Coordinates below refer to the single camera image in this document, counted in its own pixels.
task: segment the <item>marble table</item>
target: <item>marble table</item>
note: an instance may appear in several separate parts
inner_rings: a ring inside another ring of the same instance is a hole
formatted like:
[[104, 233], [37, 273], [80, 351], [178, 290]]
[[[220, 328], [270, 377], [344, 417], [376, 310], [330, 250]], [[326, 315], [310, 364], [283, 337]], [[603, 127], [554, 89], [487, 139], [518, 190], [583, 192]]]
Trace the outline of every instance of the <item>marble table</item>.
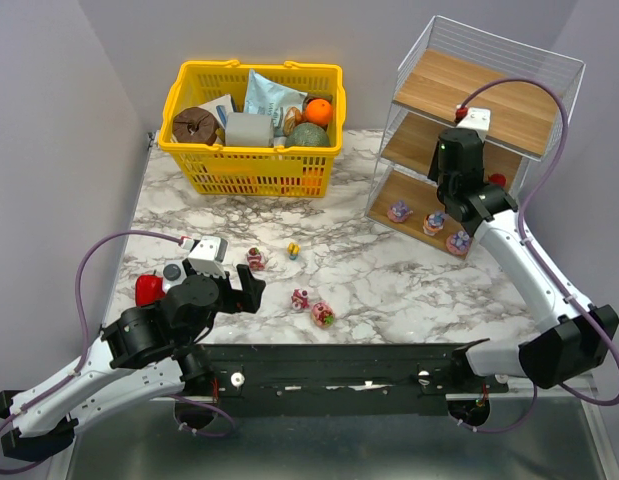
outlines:
[[[345, 133], [321, 199], [199, 195], [171, 156], [152, 148], [132, 228], [226, 238], [225, 266], [235, 286], [235, 266], [250, 247], [268, 258], [256, 274], [267, 282], [260, 311], [219, 314], [206, 342], [468, 342], [533, 332], [524, 302], [484, 249], [462, 261], [364, 217], [381, 135]], [[286, 253], [291, 241], [302, 247], [296, 261]], [[138, 275], [161, 271], [185, 253], [162, 240], [129, 238], [106, 322], [133, 306]], [[331, 328], [291, 309], [295, 288], [332, 306]]]

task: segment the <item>white wall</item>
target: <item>white wall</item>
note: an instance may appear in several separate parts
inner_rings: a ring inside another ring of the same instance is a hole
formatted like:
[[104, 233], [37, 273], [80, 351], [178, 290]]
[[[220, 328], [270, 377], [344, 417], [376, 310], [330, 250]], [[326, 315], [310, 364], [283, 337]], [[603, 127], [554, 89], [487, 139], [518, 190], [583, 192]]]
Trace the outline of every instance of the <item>white wall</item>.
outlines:
[[[78, 355], [76, 267], [126, 226], [146, 143], [76, 0], [0, 2], [0, 390], [31, 388]], [[94, 337], [117, 254], [88, 268]]]
[[347, 126], [381, 128], [396, 69], [433, 15], [548, 48], [576, 0], [80, 0], [147, 129], [186, 60], [336, 63]]
[[[529, 223], [575, 284], [619, 314], [619, 0], [580, 0], [554, 50], [587, 68], [566, 154]], [[610, 356], [595, 378], [601, 397], [617, 393]], [[619, 462], [619, 406], [603, 415]]]

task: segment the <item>yellow basket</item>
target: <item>yellow basket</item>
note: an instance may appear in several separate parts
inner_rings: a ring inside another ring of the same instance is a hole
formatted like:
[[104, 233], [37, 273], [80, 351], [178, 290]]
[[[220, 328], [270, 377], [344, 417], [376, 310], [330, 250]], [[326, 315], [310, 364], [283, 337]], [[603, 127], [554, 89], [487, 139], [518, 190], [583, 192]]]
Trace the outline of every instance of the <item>yellow basket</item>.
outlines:
[[[331, 95], [334, 118], [327, 134], [332, 146], [249, 148], [175, 141], [171, 133], [173, 119], [185, 108], [230, 93], [238, 111], [242, 111], [252, 68], [269, 80], [296, 90]], [[198, 193], [322, 197], [327, 192], [333, 161], [342, 149], [346, 102], [342, 69], [337, 65], [242, 65], [238, 60], [186, 62], [169, 91], [158, 145], [173, 156]]]

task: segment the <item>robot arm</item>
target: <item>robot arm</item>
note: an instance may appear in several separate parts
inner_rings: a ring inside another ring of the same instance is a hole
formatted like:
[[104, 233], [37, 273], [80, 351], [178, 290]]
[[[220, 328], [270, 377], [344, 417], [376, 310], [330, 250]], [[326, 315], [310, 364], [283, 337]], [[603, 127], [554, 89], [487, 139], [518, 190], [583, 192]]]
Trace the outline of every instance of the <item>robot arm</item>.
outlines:
[[[226, 241], [203, 237], [185, 241], [191, 249], [181, 263], [186, 275], [165, 297], [125, 310], [91, 345], [84, 368], [75, 360], [36, 387], [0, 393], [0, 417], [17, 414], [2, 437], [6, 456], [45, 459], [71, 444], [74, 434], [121, 408], [181, 392], [189, 358], [201, 332], [211, 330], [218, 312], [255, 313], [265, 282], [238, 265], [242, 290], [222, 270]], [[74, 378], [28, 411], [21, 407], [68, 375]]]
[[[600, 365], [607, 348], [600, 336], [563, 295], [531, 255], [527, 239], [518, 232], [518, 206], [500, 186], [484, 181], [483, 146], [489, 115], [470, 108], [458, 127], [443, 131], [429, 171], [438, 183], [437, 196], [445, 211], [495, 258], [520, 292], [540, 335], [530, 342], [485, 341], [463, 355], [472, 373], [529, 377], [550, 388]], [[618, 316], [610, 306], [597, 308], [575, 288], [537, 241], [542, 260], [569, 290], [569, 296], [589, 309], [610, 337]]]

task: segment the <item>wooden shelf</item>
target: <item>wooden shelf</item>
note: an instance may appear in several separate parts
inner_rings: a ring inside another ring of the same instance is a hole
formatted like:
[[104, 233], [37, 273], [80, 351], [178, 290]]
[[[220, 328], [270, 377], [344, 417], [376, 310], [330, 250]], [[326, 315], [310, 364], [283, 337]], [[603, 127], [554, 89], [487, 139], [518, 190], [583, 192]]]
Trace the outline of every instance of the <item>wooden shelf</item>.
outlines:
[[[438, 135], [445, 128], [447, 127], [433, 120], [409, 113], [382, 151], [382, 157], [427, 175]], [[501, 173], [507, 178], [508, 188], [513, 183], [522, 157], [510, 150], [486, 143], [484, 160], [486, 177], [492, 173]]]
[[[484, 84], [505, 75], [435, 50], [426, 50], [394, 101], [406, 108], [453, 122], [456, 105]], [[489, 137], [521, 153], [540, 157], [557, 107], [538, 87], [498, 85], [470, 105], [491, 110]]]
[[[403, 200], [413, 210], [413, 214], [404, 223], [392, 222], [387, 217], [387, 210], [398, 200]], [[449, 235], [462, 230], [462, 227], [455, 220], [447, 218], [441, 232], [433, 237], [425, 235], [422, 231], [425, 215], [436, 210], [444, 210], [444, 208], [436, 198], [435, 187], [393, 171], [371, 206], [369, 218], [449, 253], [445, 247], [445, 241]]]

